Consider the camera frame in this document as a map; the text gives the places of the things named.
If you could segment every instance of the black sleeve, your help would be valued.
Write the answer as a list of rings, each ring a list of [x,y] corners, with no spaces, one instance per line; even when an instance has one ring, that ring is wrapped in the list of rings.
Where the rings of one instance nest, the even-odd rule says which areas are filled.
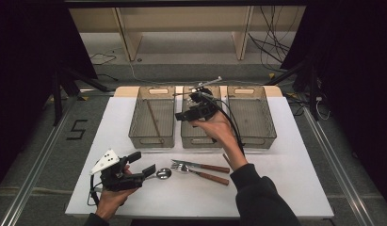
[[[272,180],[260,177],[254,165],[239,168],[231,178],[237,188],[236,204],[241,225],[300,225]]]
[[[95,214],[89,214],[87,221],[84,226],[108,226],[110,225],[107,221],[103,220]]]

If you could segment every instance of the human hand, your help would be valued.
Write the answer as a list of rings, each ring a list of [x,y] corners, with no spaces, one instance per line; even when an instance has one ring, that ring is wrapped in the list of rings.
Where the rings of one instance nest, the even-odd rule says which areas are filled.
[[[129,165],[125,166],[124,173],[132,174],[129,170]],[[109,221],[116,214],[120,205],[122,205],[128,199],[128,196],[135,191],[137,191],[137,188],[122,191],[109,191],[103,189],[95,214],[100,218]]]
[[[208,121],[190,121],[193,126],[199,126],[210,138],[223,143],[226,139],[234,139],[231,125],[226,117],[217,111]]]
[[[222,145],[229,157],[232,170],[237,170],[248,163],[234,138],[228,119],[222,112],[217,111],[208,121],[190,121],[189,123],[199,126],[207,136],[216,139]]]

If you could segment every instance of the wooden handle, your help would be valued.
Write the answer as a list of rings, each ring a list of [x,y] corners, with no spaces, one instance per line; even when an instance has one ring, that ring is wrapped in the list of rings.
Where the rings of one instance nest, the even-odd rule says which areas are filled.
[[[217,167],[217,166],[211,166],[211,165],[205,165],[205,164],[201,164],[200,167],[202,169],[215,170],[220,172],[229,172],[231,170],[229,168]]]
[[[221,183],[225,186],[227,186],[229,184],[229,180],[228,179],[224,179],[224,178],[221,178],[221,177],[217,177],[217,176],[214,176],[214,175],[211,175],[211,174],[208,174],[208,173],[205,173],[205,172],[199,172],[198,173],[199,176],[203,177],[203,178],[207,178],[208,180],[211,180],[211,181],[215,181],[215,182],[218,182],[218,183]]]

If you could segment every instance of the kitchen utensil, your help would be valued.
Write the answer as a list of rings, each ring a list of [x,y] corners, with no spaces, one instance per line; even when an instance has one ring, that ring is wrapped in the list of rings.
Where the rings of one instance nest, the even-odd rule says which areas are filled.
[[[159,169],[158,172],[155,175],[152,175],[146,180],[152,179],[152,178],[158,178],[160,180],[168,179],[172,175],[172,170],[170,168],[163,168]]]
[[[231,169],[225,168],[225,167],[218,167],[218,166],[212,166],[212,165],[206,165],[206,164],[186,162],[186,161],[175,160],[175,159],[171,159],[171,161],[174,163],[178,163],[178,164],[185,164],[189,167],[201,168],[201,169],[207,169],[207,170],[215,170],[215,171],[226,172],[226,173],[228,173],[231,170]]]
[[[221,184],[223,184],[225,186],[227,186],[229,184],[229,180],[228,179],[217,177],[217,176],[205,173],[205,172],[199,172],[199,171],[192,170],[192,169],[190,169],[185,164],[174,163],[174,164],[172,164],[171,169],[178,170],[178,171],[181,171],[181,172],[192,172],[192,173],[195,173],[195,174],[197,174],[197,175],[199,175],[199,176],[201,176],[203,178],[206,178],[206,179],[214,181],[214,182],[221,183]]]

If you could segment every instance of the floor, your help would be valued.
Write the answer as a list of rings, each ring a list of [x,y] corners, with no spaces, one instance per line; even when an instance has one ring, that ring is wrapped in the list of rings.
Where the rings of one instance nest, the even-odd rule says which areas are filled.
[[[264,39],[265,33],[252,33]],[[269,81],[279,63],[260,54],[252,40],[244,60],[237,60],[229,33],[147,33],[137,58],[125,60],[118,34],[81,34],[98,81],[110,88],[148,84],[195,84],[222,76],[223,85],[261,85]],[[290,32],[283,39],[289,45]],[[267,49],[277,55],[275,48]],[[387,204],[355,158],[332,112],[318,106],[314,121],[302,101],[307,93],[294,93],[295,76],[279,84],[295,115],[298,129],[315,171],[334,211],[333,219],[301,219],[302,225],[387,226]],[[0,224],[82,225],[84,218],[64,214],[80,170],[85,164],[100,119],[112,92],[102,93],[78,83],[79,97],[63,94],[65,118],[53,126],[51,99],[42,108],[40,120],[25,149],[15,159],[0,185]],[[222,221],[134,220],[115,217],[111,225],[227,225]]]

